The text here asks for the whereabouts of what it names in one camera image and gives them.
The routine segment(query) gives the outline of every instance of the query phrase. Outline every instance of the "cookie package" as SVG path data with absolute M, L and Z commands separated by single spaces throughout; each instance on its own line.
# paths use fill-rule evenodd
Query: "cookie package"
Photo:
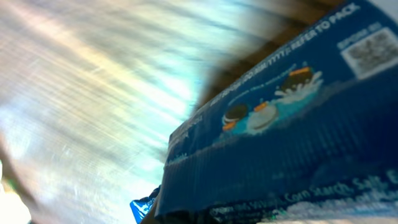
M 398 214 L 398 3 L 346 1 L 170 136 L 157 217 Z

